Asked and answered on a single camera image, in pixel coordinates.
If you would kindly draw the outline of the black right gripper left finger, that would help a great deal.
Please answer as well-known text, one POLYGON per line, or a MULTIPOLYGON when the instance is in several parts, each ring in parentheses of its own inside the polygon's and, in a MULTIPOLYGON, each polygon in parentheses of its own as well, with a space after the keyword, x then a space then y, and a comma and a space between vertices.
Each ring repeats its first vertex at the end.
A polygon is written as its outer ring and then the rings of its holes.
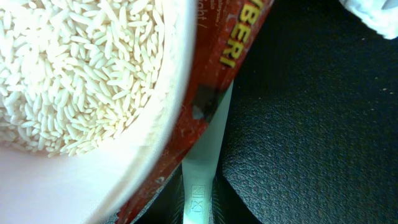
POLYGON ((136 223, 182 224, 184 201, 182 166, 179 165, 160 194, 136 223))

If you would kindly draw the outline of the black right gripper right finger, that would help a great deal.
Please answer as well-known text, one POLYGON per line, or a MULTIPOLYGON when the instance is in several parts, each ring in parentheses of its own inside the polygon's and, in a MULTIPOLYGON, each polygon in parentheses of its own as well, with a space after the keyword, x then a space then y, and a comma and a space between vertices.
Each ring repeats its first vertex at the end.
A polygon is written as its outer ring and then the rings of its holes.
POLYGON ((215 224, 261 224, 222 175, 213 180, 212 214, 215 224))

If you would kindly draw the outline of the mint green plastic knife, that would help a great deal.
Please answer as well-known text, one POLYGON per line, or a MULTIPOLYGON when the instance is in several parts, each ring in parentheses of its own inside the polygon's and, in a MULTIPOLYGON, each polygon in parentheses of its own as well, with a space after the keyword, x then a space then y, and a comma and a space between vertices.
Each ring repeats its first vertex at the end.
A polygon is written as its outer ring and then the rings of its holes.
POLYGON ((227 90, 201 86, 193 101, 193 118, 205 120, 205 131, 182 161, 183 224, 208 223, 211 191, 228 117, 233 85, 227 90))

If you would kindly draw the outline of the pink bowl with grains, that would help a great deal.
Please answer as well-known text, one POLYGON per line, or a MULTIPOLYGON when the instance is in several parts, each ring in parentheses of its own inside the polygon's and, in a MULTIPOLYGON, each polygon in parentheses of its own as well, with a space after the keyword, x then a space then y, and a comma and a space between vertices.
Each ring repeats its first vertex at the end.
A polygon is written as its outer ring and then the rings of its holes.
POLYGON ((1 0, 1 222, 103 223, 165 147, 194 0, 1 0))

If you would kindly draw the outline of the red sauce packet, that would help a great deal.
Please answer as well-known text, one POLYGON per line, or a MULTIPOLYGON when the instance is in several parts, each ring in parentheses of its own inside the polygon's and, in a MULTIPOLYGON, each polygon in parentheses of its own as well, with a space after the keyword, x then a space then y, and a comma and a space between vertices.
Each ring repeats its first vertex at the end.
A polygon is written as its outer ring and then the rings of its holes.
POLYGON ((154 170, 122 206, 116 224, 129 223, 143 211, 205 132, 272 4, 273 0, 198 0, 193 69, 176 127, 154 170))

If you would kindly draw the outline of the white tissue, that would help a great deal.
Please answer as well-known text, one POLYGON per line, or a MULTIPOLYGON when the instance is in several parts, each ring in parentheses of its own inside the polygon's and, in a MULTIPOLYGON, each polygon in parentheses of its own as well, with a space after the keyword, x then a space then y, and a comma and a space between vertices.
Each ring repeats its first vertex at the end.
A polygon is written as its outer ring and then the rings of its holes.
POLYGON ((339 0, 339 2, 385 39, 397 38, 397 0, 339 0))

